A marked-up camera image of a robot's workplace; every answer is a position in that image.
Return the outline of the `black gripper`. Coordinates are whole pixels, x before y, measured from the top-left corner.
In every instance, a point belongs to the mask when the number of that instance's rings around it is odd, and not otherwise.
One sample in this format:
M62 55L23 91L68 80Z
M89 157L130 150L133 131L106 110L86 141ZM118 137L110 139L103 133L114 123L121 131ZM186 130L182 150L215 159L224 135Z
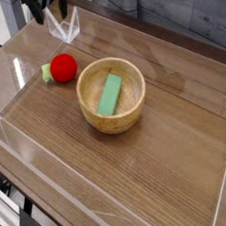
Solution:
M43 25L43 7L39 4L38 0L21 0L22 3L26 4L31 14L33 15L36 22ZM58 0L58 6L60 7L61 17L64 19L68 13L67 0Z

